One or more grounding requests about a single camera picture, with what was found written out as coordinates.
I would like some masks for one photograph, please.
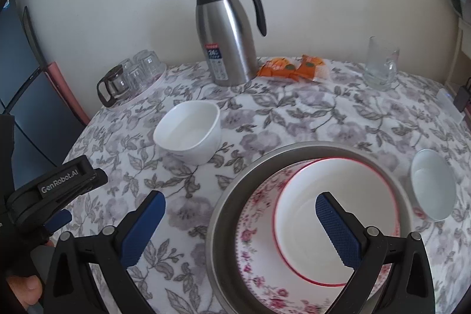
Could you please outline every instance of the metal basin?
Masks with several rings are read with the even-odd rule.
[[[391,186],[399,208],[401,236],[412,229],[412,208],[407,195],[388,169],[357,149],[332,142],[302,142],[274,150],[244,169],[219,199],[206,237],[206,267],[216,298],[228,314],[273,314],[244,284],[236,263],[235,231],[239,215],[253,191],[275,172],[299,161],[321,157],[348,157],[378,171]],[[381,289],[362,312],[371,312]]]

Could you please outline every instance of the pink rolled object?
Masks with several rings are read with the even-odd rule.
[[[62,76],[62,73],[60,72],[59,66],[56,62],[52,62],[48,65],[47,73],[50,76],[51,83],[56,89],[57,93],[59,93],[65,103],[74,111],[75,115],[85,125],[88,125],[88,123],[90,122],[90,118],[82,109],[74,94],[70,90],[69,86],[65,82],[65,79]]]

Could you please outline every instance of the orange snack package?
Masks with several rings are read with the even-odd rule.
[[[303,55],[301,60],[284,57],[270,58],[258,71],[258,76],[267,77],[287,77],[295,81],[299,78],[307,80],[327,80],[330,78],[330,71],[324,60],[316,56]]]

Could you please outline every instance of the tablecloth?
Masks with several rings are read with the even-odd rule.
[[[63,230],[98,233],[117,225],[151,190],[161,191],[167,214],[129,274],[157,313],[221,313],[206,275],[204,240],[218,198],[248,164],[287,144],[329,140],[364,150],[405,183],[414,154],[432,148],[453,168],[458,199],[444,221],[416,211],[414,226],[429,255],[437,313],[450,313],[471,283],[469,129],[437,105],[439,83],[400,72],[392,89],[379,92],[362,81],[361,64],[327,65],[331,80],[322,83],[257,77],[226,88],[211,83],[205,62],[187,64],[170,68],[132,108],[100,109],[66,160],[87,155],[109,182],[67,207],[73,220]],[[152,140],[166,112],[195,99],[217,103],[223,128],[220,148],[202,166],[159,152]],[[118,312],[99,268],[92,270],[110,312]],[[307,312],[321,312],[313,307]]]

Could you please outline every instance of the finger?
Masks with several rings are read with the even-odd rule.
[[[16,298],[25,309],[30,305],[34,305],[41,297],[41,281],[35,275],[31,277],[17,277],[12,275],[6,280]]]

